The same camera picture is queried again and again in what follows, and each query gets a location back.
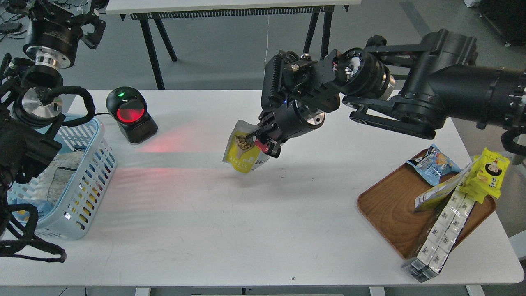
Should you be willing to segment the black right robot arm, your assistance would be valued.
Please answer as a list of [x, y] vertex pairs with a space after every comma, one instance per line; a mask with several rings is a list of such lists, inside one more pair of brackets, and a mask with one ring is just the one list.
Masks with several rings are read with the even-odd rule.
[[321, 60], [280, 51], [265, 67], [259, 123], [245, 136], [277, 158], [287, 140], [318, 129], [344, 104], [351, 120], [432, 140], [446, 118], [501, 126], [502, 146], [525, 155], [525, 71], [476, 66], [476, 39], [441, 29], [419, 44], [336, 49]]

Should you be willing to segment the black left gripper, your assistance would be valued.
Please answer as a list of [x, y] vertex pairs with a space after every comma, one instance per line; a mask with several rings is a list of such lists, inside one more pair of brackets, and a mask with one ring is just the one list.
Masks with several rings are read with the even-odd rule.
[[55, 3], [37, 0], [26, 15], [30, 24], [24, 53], [40, 64], [49, 60], [55, 69], [68, 69], [75, 64], [79, 41], [96, 49], [106, 28], [106, 22], [93, 7], [75, 15]]

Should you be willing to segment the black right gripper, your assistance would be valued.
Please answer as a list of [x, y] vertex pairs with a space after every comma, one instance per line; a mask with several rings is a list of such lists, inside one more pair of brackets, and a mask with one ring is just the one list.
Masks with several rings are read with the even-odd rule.
[[261, 96], [261, 122], [241, 122], [249, 143], [278, 158], [288, 139], [323, 125], [325, 113], [340, 107], [336, 49], [315, 61], [292, 51], [279, 51], [265, 66]]

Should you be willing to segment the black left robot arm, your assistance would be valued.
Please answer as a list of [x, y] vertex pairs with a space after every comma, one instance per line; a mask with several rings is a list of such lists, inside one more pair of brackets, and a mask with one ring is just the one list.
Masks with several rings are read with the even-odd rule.
[[15, 236], [1, 241], [1, 256], [21, 257], [22, 249], [34, 247], [51, 254], [44, 262], [62, 263], [64, 249], [35, 234], [37, 208], [9, 205], [7, 193], [14, 183], [26, 184], [50, 165], [61, 148], [54, 139], [60, 127], [79, 126], [94, 117], [88, 90], [65, 86], [60, 69], [74, 65], [79, 41], [95, 49], [106, 23], [93, 0], [82, 14], [47, 0], [2, 0], [1, 7], [29, 19], [26, 58], [6, 54], [1, 65], [1, 233]]

